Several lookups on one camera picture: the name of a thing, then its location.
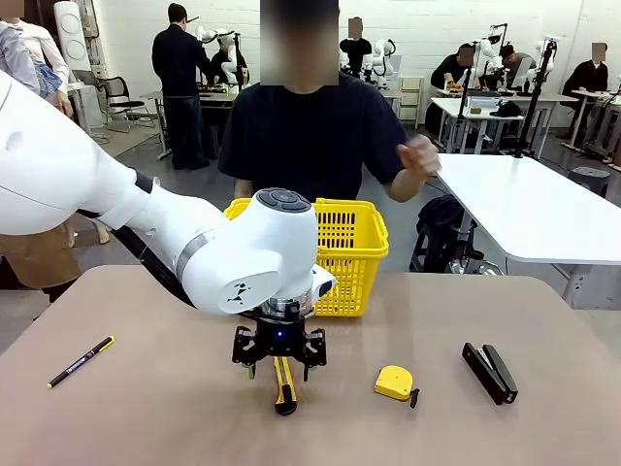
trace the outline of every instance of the pen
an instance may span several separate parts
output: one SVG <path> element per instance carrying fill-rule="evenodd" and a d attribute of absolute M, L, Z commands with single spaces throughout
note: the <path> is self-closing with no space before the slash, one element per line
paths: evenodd
<path fill-rule="evenodd" d="M 98 352 L 101 352 L 103 350 L 105 350 L 107 347 L 109 347 L 112 343 L 114 343 L 114 337 L 108 337 L 106 340 L 104 340 L 103 342 L 101 342 L 99 345 L 97 345 L 95 348 L 93 348 L 91 351 L 89 351 L 87 354 L 85 354 L 84 356 L 82 356 L 80 359 L 78 359 L 76 362 L 74 362 L 71 366 L 69 366 L 67 369 L 65 369 L 64 371 L 62 371 L 60 374 L 58 374 L 53 381 L 51 381 L 50 383 L 48 383 L 48 388 L 54 388 L 55 386 L 57 386 L 59 383 L 61 383 L 62 381 L 64 381 L 67 377 L 71 376 L 75 371 L 77 371 L 78 369 L 81 368 L 81 366 L 83 366 L 88 360 L 90 360 L 91 357 L 93 357 L 95 354 L 97 354 Z"/>

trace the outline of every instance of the person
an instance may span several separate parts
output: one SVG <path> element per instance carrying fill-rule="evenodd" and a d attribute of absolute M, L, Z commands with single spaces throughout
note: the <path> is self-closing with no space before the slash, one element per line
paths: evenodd
<path fill-rule="evenodd" d="M 218 39 L 217 42 L 220 45 L 220 50 L 218 50 L 217 53 L 212 57 L 213 76 L 217 78 L 217 83 L 229 84 L 226 73 L 224 73 L 224 70 L 222 70 L 222 63 L 229 63 L 231 61 L 229 59 L 229 48 L 226 44 L 222 42 L 222 39 Z M 240 64 L 242 65 L 242 67 L 247 68 L 244 57 L 240 55 L 240 59 Z"/>
<path fill-rule="evenodd" d="M 462 44 L 457 53 L 452 53 L 445 58 L 431 75 L 431 85 L 433 87 L 444 89 L 446 84 L 450 87 L 462 79 L 464 73 L 469 68 L 465 64 L 464 56 L 461 53 L 463 49 L 474 49 L 474 46 L 472 44 Z"/>
<path fill-rule="evenodd" d="M 515 80 L 517 72 L 520 69 L 522 60 L 530 60 L 531 64 L 529 65 L 529 69 L 533 70 L 537 68 L 537 63 L 531 55 L 522 51 L 515 51 L 515 47 L 511 44 L 503 46 L 501 49 L 501 57 L 503 58 L 503 66 L 508 69 L 507 88 L 513 87 L 513 80 Z"/>
<path fill-rule="evenodd" d="M 586 97 L 574 94 L 575 90 L 590 90 L 590 91 L 604 91 L 608 89 L 608 67 L 605 63 L 599 60 L 590 59 L 580 63 L 572 75 L 563 86 L 563 95 L 567 95 L 573 98 L 585 99 Z M 577 102 L 563 102 L 561 105 L 573 109 L 572 125 L 568 134 L 565 135 L 565 139 L 570 139 L 573 135 L 575 125 L 577 123 L 580 109 L 582 108 L 582 100 Z M 593 104 L 587 104 L 582 114 L 582 120 L 578 126 L 578 135 L 576 137 L 576 143 L 581 144 L 586 133 L 586 125 L 589 119 L 589 115 L 593 110 Z"/>
<path fill-rule="evenodd" d="M 355 17 L 354 19 L 359 21 L 359 32 L 362 35 L 362 18 Z M 364 56 L 373 54 L 373 48 L 371 47 L 371 43 L 362 37 L 354 37 L 352 39 L 342 40 L 339 47 L 341 48 L 341 51 L 343 53 L 346 53 L 347 57 L 349 58 L 349 73 L 351 74 L 351 76 L 353 76 L 354 78 L 360 78 Z"/>
<path fill-rule="evenodd" d="M 355 199 L 364 163 L 392 199 L 408 201 L 440 169 L 438 153 L 425 137 L 408 142 L 379 91 L 329 59 L 338 3 L 271 6 L 282 85 L 253 85 L 233 107 L 219 169 L 235 179 L 235 197 L 282 187 L 311 202 Z"/>
<path fill-rule="evenodd" d="M 187 11 L 182 5 L 168 7 L 170 26 L 153 41 L 152 62 L 162 82 L 164 115 L 176 170 L 209 166 L 203 154 L 203 117 L 196 84 L 196 68 L 212 82 L 212 66 L 201 43 L 185 32 Z"/>
<path fill-rule="evenodd" d="M 445 58 L 440 66 L 436 68 L 431 75 L 431 85 L 438 89 L 450 88 L 461 80 L 468 70 L 469 66 L 466 62 L 462 50 L 473 49 L 472 44 L 462 44 L 457 53 L 452 53 Z M 436 104 L 432 103 L 425 114 L 425 129 L 434 135 L 440 134 L 440 125 L 442 119 L 442 110 Z"/>
<path fill-rule="evenodd" d="M 0 21 L 0 71 L 39 94 L 30 52 L 17 30 Z M 53 303 L 81 275 L 62 227 L 36 235 L 0 235 L 0 287 L 42 289 Z"/>
<path fill-rule="evenodd" d="M 6 21 L 19 31 L 21 40 L 30 51 L 33 59 L 39 63 L 46 63 L 47 61 L 51 65 L 52 71 L 60 78 L 62 81 L 60 87 L 55 95 L 48 100 L 54 107 L 71 118 L 74 109 L 67 96 L 70 70 L 51 34 L 45 27 L 30 24 L 18 17 L 8 17 Z"/>

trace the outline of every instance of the yellow basket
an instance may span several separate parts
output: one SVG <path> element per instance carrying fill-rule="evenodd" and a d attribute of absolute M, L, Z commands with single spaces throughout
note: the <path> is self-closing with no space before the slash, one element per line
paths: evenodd
<path fill-rule="evenodd" d="M 238 199 L 224 211 L 233 219 L 247 207 Z M 315 305 L 318 316 L 359 317 L 376 279 L 379 262 L 388 255 L 388 230 L 376 206 L 363 201 L 317 199 L 320 265 L 337 278 L 337 287 Z"/>

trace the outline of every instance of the stapler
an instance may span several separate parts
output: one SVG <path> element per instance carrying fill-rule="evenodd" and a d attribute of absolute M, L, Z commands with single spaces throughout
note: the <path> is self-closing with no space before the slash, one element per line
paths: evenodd
<path fill-rule="evenodd" d="M 517 386 L 511 372 L 494 347 L 483 345 L 483 348 L 476 349 L 471 343 L 466 343 L 462 356 L 494 403 L 502 405 L 515 401 Z"/>

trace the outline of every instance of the hand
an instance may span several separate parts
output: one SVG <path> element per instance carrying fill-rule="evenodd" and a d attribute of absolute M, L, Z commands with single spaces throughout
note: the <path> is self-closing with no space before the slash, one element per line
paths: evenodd
<path fill-rule="evenodd" d="M 418 135 L 407 145 L 399 145 L 397 152 L 404 167 L 417 179 L 434 177 L 441 169 L 438 150 L 425 136 Z"/>
<path fill-rule="evenodd" d="M 58 98 L 58 104 L 62 107 L 63 112 L 69 118 L 74 115 L 74 108 L 71 106 L 71 102 L 69 101 L 69 97 L 62 91 L 56 92 L 56 97 Z"/>

